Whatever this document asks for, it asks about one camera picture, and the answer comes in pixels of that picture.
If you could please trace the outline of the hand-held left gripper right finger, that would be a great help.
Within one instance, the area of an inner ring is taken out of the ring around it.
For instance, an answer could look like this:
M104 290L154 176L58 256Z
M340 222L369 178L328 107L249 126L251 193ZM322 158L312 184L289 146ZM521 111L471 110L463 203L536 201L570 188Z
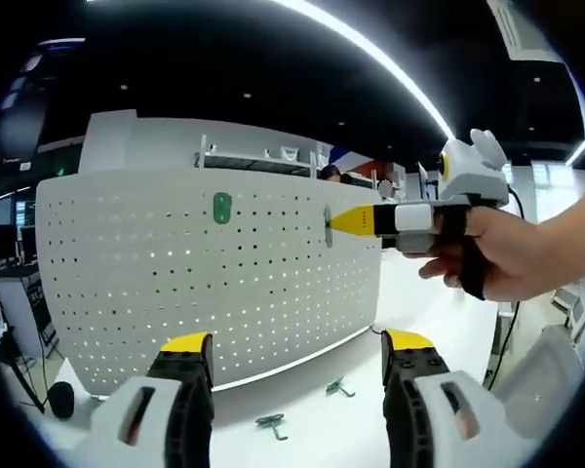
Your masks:
M521 467L534 441L464 371L449 370L428 338L381 332L383 415L392 467Z

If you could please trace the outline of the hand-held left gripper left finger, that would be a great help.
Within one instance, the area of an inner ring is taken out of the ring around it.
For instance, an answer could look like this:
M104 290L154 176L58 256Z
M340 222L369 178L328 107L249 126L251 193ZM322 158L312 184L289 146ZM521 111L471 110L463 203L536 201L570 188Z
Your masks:
M215 417L213 337L162 346L148 372L123 383L94 412L92 467L209 467Z

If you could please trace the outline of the person's right hand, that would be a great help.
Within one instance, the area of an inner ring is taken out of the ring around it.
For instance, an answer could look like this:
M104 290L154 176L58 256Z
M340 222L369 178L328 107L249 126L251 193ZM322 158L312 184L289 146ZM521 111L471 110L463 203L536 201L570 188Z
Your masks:
M490 208L471 208L460 241L442 240L424 256L422 279L441 277L480 300L522 301L555 287L539 226Z

